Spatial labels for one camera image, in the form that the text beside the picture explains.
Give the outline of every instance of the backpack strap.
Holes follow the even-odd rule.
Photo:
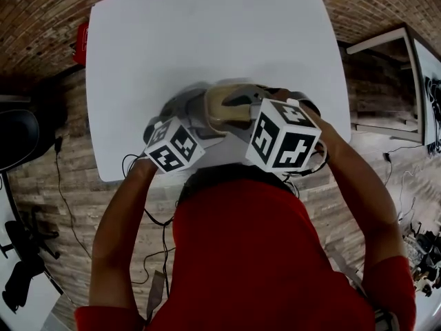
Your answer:
[[[147,325],[152,321],[153,310],[163,301],[164,283],[165,275],[159,271],[155,271],[147,302]]]
[[[348,266],[345,258],[333,245],[328,245],[325,250],[328,256],[336,262],[340,271],[353,281],[356,290],[369,301],[366,292],[362,287],[361,278],[357,275],[356,270]],[[400,331],[400,324],[398,323],[397,316],[394,313],[387,312],[383,309],[375,310],[375,331]]]

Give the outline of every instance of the black chair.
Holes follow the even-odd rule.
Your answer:
[[[0,172],[36,159],[54,144],[55,130],[65,122],[63,111],[0,112]]]
[[[28,298],[28,290],[33,277],[45,272],[45,264],[39,256],[40,247],[49,252],[55,259],[60,254],[53,253],[45,244],[45,240],[58,237],[58,232],[51,234],[41,234],[37,228],[35,213],[39,208],[35,207],[31,211],[32,226],[28,225],[28,231],[18,221],[8,221],[5,223],[6,232],[11,240],[11,244],[0,246],[3,255],[8,258],[7,252],[15,249],[21,261],[16,263],[11,277],[6,283],[2,293],[3,300],[11,311],[16,312],[19,306],[23,307]]]

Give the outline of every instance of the black cable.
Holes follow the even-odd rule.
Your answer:
[[[301,177],[306,177],[307,175],[313,174],[313,173],[317,173],[319,170],[321,170],[329,161],[329,153],[326,154],[326,158],[323,161],[322,164],[320,164],[320,167],[318,167],[317,169],[306,169],[306,170],[302,170],[301,172],[286,172],[286,175],[289,175],[290,177],[293,177],[294,175],[300,175]]]
[[[165,276],[165,291],[167,292],[167,298],[170,297],[170,289],[168,286],[168,275],[167,275],[167,260],[168,260],[168,250],[167,250],[167,244],[165,244],[165,228],[167,226],[164,225],[163,227],[163,247],[164,247],[164,266],[163,266],[163,274]]]
[[[363,267],[364,264],[365,264],[365,262],[363,261],[362,264],[360,265],[360,267],[356,270],[356,273],[357,273],[358,271],[360,271],[360,269]]]
[[[412,206],[411,206],[410,210],[403,214],[403,216],[401,217],[400,221],[402,221],[413,210],[413,207],[415,205],[415,201],[416,201],[416,197],[413,197],[413,199],[412,199]],[[413,211],[411,220],[413,219],[413,216],[415,216],[415,210]]]
[[[171,252],[171,251],[173,251],[173,250],[175,250],[175,249],[176,249],[176,248],[169,249],[168,252]],[[147,259],[148,259],[149,257],[153,257],[153,256],[155,256],[155,255],[163,254],[163,253],[165,253],[165,251],[164,251],[164,250],[161,250],[161,251],[155,252],[155,253],[153,253],[153,254],[147,255],[147,256],[144,258],[144,262],[143,262],[143,268],[144,268],[145,273],[147,274],[147,277],[145,278],[144,282],[134,282],[134,281],[132,281],[132,283],[133,283],[133,284],[139,284],[139,285],[146,283],[146,282],[149,280],[149,278],[150,278],[150,274],[149,274],[149,272],[147,271],[147,269],[145,268],[145,262],[147,261]]]
[[[418,147],[423,147],[423,146],[424,146],[424,145],[418,145],[418,146],[402,146],[402,147],[396,148],[395,150],[388,151],[388,152],[386,152],[386,153],[392,153],[392,152],[395,152],[395,151],[401,150],[402,148],[418,148]]]
[[[411,217],[411,220],[410,220],[411,224],[412,224],[412,221],[413,221],[414,216],[415,216],[415,210],[413,210],[413,214],[412,214],[412,217]]]
[[[389,182],[389,179],[391,178],[392,172],[393,172],[393,165],[392,165],[392,161],[388,161],[391,164],[391,171],[389,172],[389,176],[387,177],[384,186],[387,185],[387,183]]]
[[[299,198],[300,197],[300,192],[298,191],[297,186],[295,186],[291,181],[289,181],[289,178],[290,178],[289,173],[282,174],[282,175],[285,176],[285,179],[282,180],[282,183],[290,185],[294,189],[294,196]]]
[[[123,170],[123,175],[124,175],[124,177],[126,177],[126,174],[125,174],[125,172],[124,172],[124,162],[125,162],[125,160],[126,160],[128,157],[134,157],[134,160],[131,162],[131,164],[129,165],[129,168],[127,169],[127,173],[128,173],[128,172],[133,168],[134,163],[135,163],[138,159],[140,159],[141,156],[143,156],[143,155],[139,155],[139,156],[137,156],[137,155],[135,155],[135,154],[127,154],[127,155],[124,156],[123,161],[122,161],[122,163],[121,163],[121,168],[122,168],[122,170]],[[164,276],[165,276],[165,288],[166,288],[166,290],[167,290],[167,298],[168,298],[168,297],[170,296],[170,288],[169,288],[168,275],[167,275],[167,260],[168,260],[168,252],[171,251],[171,250],[173,250],[174,248],[171,249],[171,250],[168,250],[168,249],[167,249],[167,244],[165,243],[165,229],[166,229],[166,227],[167,227],[171,222],[173,222],[173,218],[174,218],[174,216],[172,216],[172,218],[170,218],[170,219],[169,219],[168,221],[166,221],[166,222],[160,222],[160,221],[158,221],[157,219],[155,219],[155,218],[150,214],[150,212],[148,212],[145,208],[144,208],[144,212],[145,212],[145,214],[150,218],[150,220],[151,220],[154,224],[159,225],[159,226],[161,226],[161,227],[163,228],[163,247],[164,247],[164,251],[162,251],[162,252],[164,253],[163,274],[164,274]],[[143,267],[144,267],[144,271],[147,273],[147,278],[146,278],[146,280],[145,280],[144,282],[142,282],[142,283],[141,283],[141,282],[133,282],[133,283],[135,283],[135,284],[140,284],[140,285],[141,285],[141,284],[144,284],[145,282],[148,281],[150,275],[149,275],[147,269],[145,268],[145,261],[147,260],[148,257],[153,256],[153,255],[156,255],[156,254],[160,254],[160,253],[162,253],[162,252],[155,252],[154,254],[147,255],[147,256],[144,258],[144,264],[143,264]]]
[[[63,193],[61,192],[61,175],[60,175],[60,168],[58,166],[58,153],[55,154],[55,164],[57,165],[57,172],[58,172],[58,191],[60,193],[61,198],[64,201],[64,204],[66,205],[66,207],[68,208],[68,212],[70,215],[70,229],[72,230],[72,232],[74,233],[75,239],[76,241],[78,241],[78,244],[81,245],[81,247],[84,249],[85,253],[89,256],[89,259],[92,260],[92,257],[90,256],[88,250],[85,248],[85,246],[79,241],[78,237],[76,236],[75,233],[75,229],[74,229],[74,215],[72,214],[72,212],[70,211],[70,207],[68,205],[68,202],[66,201],[66,199],[63,196]]]

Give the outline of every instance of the red object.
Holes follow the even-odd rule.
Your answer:
[[[89,22],[85,22],[78,27],[78,34],[76,35],[74,61],[85,66],[85,53],[88,48],[88,32]]]
[[[248,180],[205,189],[179,205],[173,233],[170,298],[146,330],[375,330],[371,304],[331,269],[288,192]],[[363,286],[402,331],[413,329],[406,258],[365,271]],[[135,331],[140,322],[136,310],[118,308],[83,307],[75,317],[79,331]]]

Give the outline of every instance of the white table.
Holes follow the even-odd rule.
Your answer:
[[[200,82],[245,80],[304,92],[350,140],[345,75],[322,0],[104,0],[92,9],[86,65],[104,181],[123,178],[121,160],[141,153],[148,121]],[[240,162],[246,147],[228,136],[195,166]]]

